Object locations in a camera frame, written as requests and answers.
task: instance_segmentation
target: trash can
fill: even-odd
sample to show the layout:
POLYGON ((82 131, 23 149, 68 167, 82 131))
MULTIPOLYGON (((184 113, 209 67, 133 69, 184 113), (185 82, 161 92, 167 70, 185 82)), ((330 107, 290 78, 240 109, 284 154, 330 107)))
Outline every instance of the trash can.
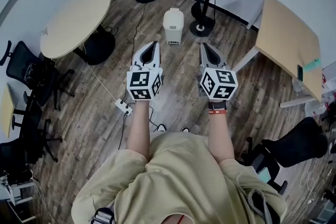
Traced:
POLYGON ((184 14, 178 8, 171 8, 166 11, 163 17, 163 27, 167 43, 180 45, 184 26, 184 14))

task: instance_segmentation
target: round table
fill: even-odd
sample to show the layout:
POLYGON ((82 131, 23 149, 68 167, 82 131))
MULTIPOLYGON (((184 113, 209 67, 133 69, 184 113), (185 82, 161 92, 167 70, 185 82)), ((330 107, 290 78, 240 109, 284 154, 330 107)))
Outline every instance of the round table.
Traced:
POLYGON ((106 61, 113 52, 114 36, 100 25, 111 0, 70 0, 48 22, 40 39, 42 54, 60 58, 71 51, 90 65, 106 61), (85 43, 85 50, 78 48, 85 43))

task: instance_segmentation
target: wooden desk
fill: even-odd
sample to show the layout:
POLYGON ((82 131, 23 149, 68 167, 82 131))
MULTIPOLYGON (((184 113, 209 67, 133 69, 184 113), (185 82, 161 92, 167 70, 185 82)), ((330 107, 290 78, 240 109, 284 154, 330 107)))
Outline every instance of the wooden desk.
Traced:
POLYGON ((6 84, 1 101, 1 127, 7 138, 11 132, 13 113, 14 103, 8 84, 6 84))
POLYGON ((71 0, 48 22, 40 38, 42 54, 50 59, 60 58, 74 51, 91 65, 105 61, 114 49, 114 36, 100 23, 110 7, 111 0, 71 0), (89 37, 86 51, 82 45, 89 37))
MULTIPOLYGON (((317 35, 295 13, 277 0, 264 0, 258 12, 261 11, 261 24, 256 44, 233 68, 233 71, 240 70, 258 52, 261 52, 292 77, 297 78, 298 65, 303 67, 316 58, 321 59, 317 35)), ((311 96, 282 103, 280 107, 289 107, 312 100, 321 101, 322 67, 304 72, 303 85, 311 96)))

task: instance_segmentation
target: power strip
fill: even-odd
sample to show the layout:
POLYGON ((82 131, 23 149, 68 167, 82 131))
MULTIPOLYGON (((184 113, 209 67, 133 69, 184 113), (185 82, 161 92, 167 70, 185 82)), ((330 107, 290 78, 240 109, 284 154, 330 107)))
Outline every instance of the power strip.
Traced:
POLYGON ((131 115, 133 112, 133 109, 125 102, 123 102, 120 98, 116 100, 115 105, 119 107, 122 112, 127 114, 127 116, 131 115))

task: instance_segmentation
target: beige table top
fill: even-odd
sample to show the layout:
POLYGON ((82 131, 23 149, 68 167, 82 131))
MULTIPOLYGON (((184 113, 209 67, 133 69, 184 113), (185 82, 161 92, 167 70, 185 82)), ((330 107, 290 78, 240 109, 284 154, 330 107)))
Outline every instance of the beige table top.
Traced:
POLYGON ((111 0, 70 0, 48 22, 41 35, 44 56, 60 58, 81 45, 99 26, 111 0))
MULTIPOLYGON (((260 52, 297 78, 302 67, 321 59, 317 35, 290 9, 277 0, 265 0, 256 41, 260 52)), ((321 101, 322 67, 303 73, 303 85, 321 101)))
POLYGON ((6 84, 4 89, 4 94, 1 101, 1 127, 7 138, 9 138, 9 133, 12 126, 12 117, 14 113, 14 103, 9 91, 8 84, 6 84))

